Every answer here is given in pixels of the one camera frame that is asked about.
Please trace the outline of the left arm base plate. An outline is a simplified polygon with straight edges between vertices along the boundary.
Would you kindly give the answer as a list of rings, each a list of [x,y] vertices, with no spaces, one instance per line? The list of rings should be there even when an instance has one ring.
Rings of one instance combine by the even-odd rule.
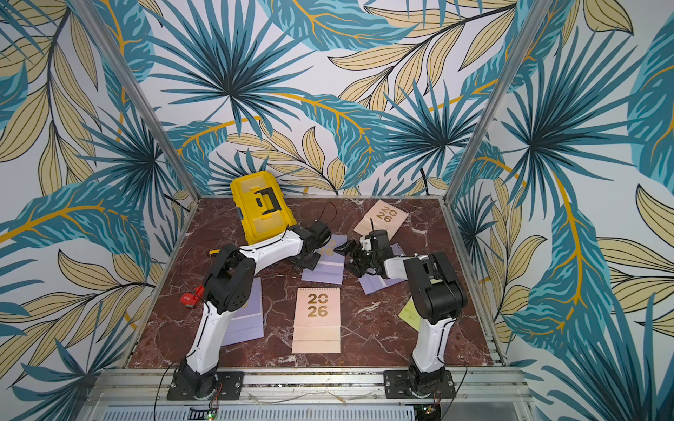
[[[242,392],[244,373],[218,371],[206,375],[177,372],[168,389],[168,401],[237,401]]]

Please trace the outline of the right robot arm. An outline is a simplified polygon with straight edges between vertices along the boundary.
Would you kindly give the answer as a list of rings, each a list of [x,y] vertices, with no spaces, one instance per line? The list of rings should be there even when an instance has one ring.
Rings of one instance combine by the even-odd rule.
[[[393,252],[384,230],[335,247],[345,257],[345,268],[357,277],[379,275],[403,279],[421,318],[417,344],[405,377],[392,385],[405,387],[407,396],[428,396],[450,382],[444,354],[449,331],[468,304],[468,296],[449,258],[443,252],[404,256]]]

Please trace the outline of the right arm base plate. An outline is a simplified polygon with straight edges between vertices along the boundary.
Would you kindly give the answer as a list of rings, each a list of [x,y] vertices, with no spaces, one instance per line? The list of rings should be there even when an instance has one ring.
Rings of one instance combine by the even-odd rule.
[[[412,370],[386,370],[384,393],[387,399],[432,397],[452,398],[456,396],[456,386],[449,371],[444,368],[430,373]]]

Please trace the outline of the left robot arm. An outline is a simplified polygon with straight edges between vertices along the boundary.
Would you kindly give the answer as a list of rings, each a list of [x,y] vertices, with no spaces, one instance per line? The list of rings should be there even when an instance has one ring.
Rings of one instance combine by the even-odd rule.
[[[300,268],[314,269],[318,250],[331,239],[327,224],[317,220],[308,228],[290,226],[282,233],[254,245],[227,245],[217,254],[203,281],[204,310],[188,354],[175,372],[176,393],[198,400],[217,391],[219,349],[231,319],[249,301],[256,275],[279,261],[291,260]]]

